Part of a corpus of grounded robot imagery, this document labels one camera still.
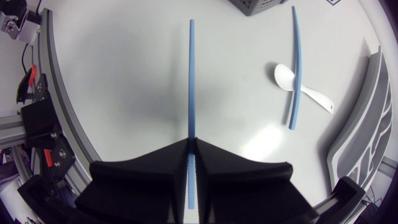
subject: gray container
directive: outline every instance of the gray container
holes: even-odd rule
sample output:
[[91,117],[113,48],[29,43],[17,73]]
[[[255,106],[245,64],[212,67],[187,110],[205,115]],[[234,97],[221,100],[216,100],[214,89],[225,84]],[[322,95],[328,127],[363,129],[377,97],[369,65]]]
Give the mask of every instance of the gray container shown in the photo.
[[287,2],[287,0],[229,0],[245,15],[252,16],[272,6]]
[[391,86],[381,48],[371,55],[361,93],[327,164],[332,189],[348,176],[367,190],[386,152],[392,131]]

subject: red clip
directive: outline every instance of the red clip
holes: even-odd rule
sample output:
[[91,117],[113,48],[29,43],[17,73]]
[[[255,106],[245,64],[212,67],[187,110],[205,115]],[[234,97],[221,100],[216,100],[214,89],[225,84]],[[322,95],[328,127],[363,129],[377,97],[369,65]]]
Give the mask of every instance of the red clip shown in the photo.
[[32,73],[30,74],[28,85],[33,85],[33,80],[36,76],[36,65],[31,65],[30,68],[32,69]]
[[47,166],[48,167],[52,166],[51,154],[49,149],[44,149],[44,156],[45,156],[45,161],[47,162]]

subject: cable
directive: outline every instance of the cable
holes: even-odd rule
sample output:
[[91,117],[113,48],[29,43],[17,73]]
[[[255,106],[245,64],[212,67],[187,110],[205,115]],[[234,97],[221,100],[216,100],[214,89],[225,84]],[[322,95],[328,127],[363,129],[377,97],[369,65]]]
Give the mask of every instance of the cable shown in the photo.
[[372,185],[370,187],[371,187],[371,191],[372,191],[372,194],[373,194],[373,203],[376,203],[376,201],[375,201],[376,197],[374,196]]
[[39,3],[38,3],[37,8],[36,8],[36,16],[39,16],[39,7],[40,7],[41,3],[42,3],[42,0],[39,0]]
[[25,45],[24,51],[22,53],[22,67],[24,67],[25,74],[26,74],[26,68],[25,68],[25,63],[24,63],[24,55],[25,55],[27,46],[28,46],[28,44]]
[[379,198],[377,201],[374,202],[374,204],[376,204],[378,201],[381,201],[380,204],[383,202],[383,200]]
[[370,201],[370,204],[373,206],[373,208],[374,208],[374,210],[375,211],[377,211],[377,207],[376,207],[376,205],[372,202],[372,200],[369,198],[369,196],[368,195],[366,195],[366,197],[369,199],[369,201]]

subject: spoon bowl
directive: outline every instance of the spoon bowl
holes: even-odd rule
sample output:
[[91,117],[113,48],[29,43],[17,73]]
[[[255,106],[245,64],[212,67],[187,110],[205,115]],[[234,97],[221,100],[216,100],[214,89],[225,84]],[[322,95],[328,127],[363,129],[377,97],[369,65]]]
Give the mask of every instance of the spoon bowl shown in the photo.
[[275,67],[275,81],[281,89],[293,91],[294,89],[294,73],[286,65],[278,64]]

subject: gray plastic tray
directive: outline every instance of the gray plastic tray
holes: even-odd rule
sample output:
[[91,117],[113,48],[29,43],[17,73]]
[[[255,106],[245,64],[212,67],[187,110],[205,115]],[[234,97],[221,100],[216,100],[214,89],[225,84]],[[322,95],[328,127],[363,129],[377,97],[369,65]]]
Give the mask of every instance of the gray plastic tray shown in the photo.
[[332,189],[343,176],[366,189],[380,165],[392,129],[391,88],[381,48],[371,55],[358,100],[331,145],[327,163]]

